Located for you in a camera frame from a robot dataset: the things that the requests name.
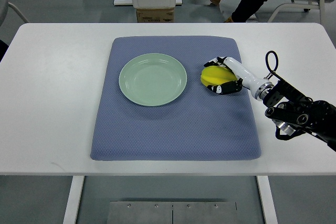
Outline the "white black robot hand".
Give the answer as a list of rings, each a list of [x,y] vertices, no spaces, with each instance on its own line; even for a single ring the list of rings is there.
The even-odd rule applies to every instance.
[[[250,90],[252,96],[256,100],[263,100],[274,85],[267,78],[257,78],[248,69],[246,69],[239,61],[232,57],[217,57],[204,65],[220,66],[230,69],[237,77],[236,81],[223,83],[219,86],[207,86],[209,90],[219,95],[227,95],[236,93],[246,88]]]

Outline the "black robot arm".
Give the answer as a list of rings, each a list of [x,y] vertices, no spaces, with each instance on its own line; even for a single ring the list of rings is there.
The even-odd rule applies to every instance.
[[[271,76],[277,84],[264,91],[260,98],[267,107],[265,116],[276,125],[275,137],[288,141],[308,133],[335,150],[335,106],[327,101],[313,101],[276,74],[278,56],[269,51],[265,56]]]

